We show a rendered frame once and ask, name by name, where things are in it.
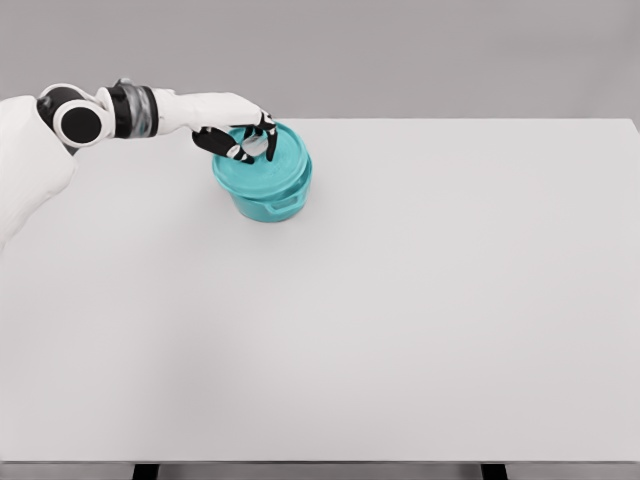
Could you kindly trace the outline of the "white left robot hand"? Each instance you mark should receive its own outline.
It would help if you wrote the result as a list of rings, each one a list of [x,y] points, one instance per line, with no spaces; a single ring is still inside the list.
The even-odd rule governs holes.
[[[237,94],[196,94],[187,126],[193,131],[192,140],[201,149],[246,164],[253,164],[254,157],[227,132],[227,128],[242,128],[244,139],[265,134],[266,159],[273,160],[278,140],[276,122],[268,112]]]

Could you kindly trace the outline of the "teal pot lid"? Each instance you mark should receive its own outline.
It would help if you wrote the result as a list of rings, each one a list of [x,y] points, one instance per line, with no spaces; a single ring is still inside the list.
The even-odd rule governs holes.
[[[306,168],[306,146],[290,127],[281,122],[276,126],[277,146],[271,162],[265,152],[255,156],[253,164],[213,156],[213,173],[224,189],[249,198],[269,197],[288,189],[299,179]]]

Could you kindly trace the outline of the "teal pot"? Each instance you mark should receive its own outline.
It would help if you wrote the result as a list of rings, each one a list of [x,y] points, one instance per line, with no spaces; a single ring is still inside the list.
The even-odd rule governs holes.
[[[228,192],[237,210],[258,222],[274,223],[287,220],[306,204],[312,179],[312,161],[308,155],[305,171],[288,189],[269,197],[249,198]]]

